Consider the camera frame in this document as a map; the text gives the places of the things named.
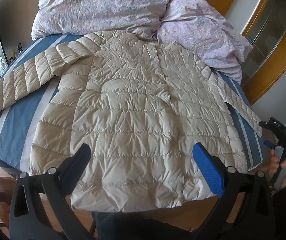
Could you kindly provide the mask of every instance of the blue clamp pad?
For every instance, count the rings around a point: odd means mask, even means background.
[[[211,156],[201,143],[197,143],[193,146],[193,158],[201,170],[207,184],[211,191],[222,197],[224,193],[224,176],[217,165],[225,166],[218,157]]]
[[[270,141],[268,141],[268,140],[265,140],[265,141],[264,141],[264,144],[265,144],[268,148],[271,148],[271,149],[274,149],[275,146],[276,146],[274,143],[272,143],[272,142],[270,142]]]

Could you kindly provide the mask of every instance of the wooden floor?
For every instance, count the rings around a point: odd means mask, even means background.
[[[0,176],[9,176],[9,175],[2,168],[0,168]],[[234,221],[238,209],[240,207],[240,204],[242,202],[242,199],[243,199],[243,194],[239,194],[227,222]],[[142,212],[142,215],[145,218],[153,218],[161,222],[168,223],[176,227],[180,227],[185,230],[193,230],[201,225],[201,223],[204,221],[206,216],[213,208],[216,201],[217,197],[212,197],[205,200],[191,201],[185,203],[181,207],[176,207],[172,209],[158,209],[148,212]],[[43,205],[45,207],[45,210],[48,214],[49,220],[53,228],[57,231],[62,231],[58,221],[56,220],[51,210],[48,201],[43,201]],[[90,215],[90,212],[82,210],[74,210],[74,212],[78,217],[78,219],[81,221],[81,223],[85,226],[85,228],[89,230],[92,224],[92,217]]]

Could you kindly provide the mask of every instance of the clamp jaw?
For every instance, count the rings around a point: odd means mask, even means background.
[[[72,194],[90,158],[90,147],[83,144],[59,168],[50,168],[38,176],[29,176],[26,172],[20,174],[10,206],[10,239],[94,240],[65,201],[65,197]],[[47,195],[64,233],[52,228],[39,193]]]
[[[194,145],[193,158],[211,191],[220,198],[189,240],[275,240],[274,207],[264,172],[249,175],[232,166],[225,167],[201,143]],[[240,192],[245,192],[241,208],[234,223],[226,228],[225,222]]]

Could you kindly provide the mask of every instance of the window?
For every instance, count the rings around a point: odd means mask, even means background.
[[[254,76],[272,54],[286,32],[286,1],[268,0],[247,39],[253,46],[242,65],[242,86]]]

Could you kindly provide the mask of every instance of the jacket sleeve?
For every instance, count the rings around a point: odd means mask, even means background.
[[[48,48],[0,79],[0,111],[39,89],[54,76],[61,76],[78,59],[92,56],[102,42],[92,33],[69,43]]]

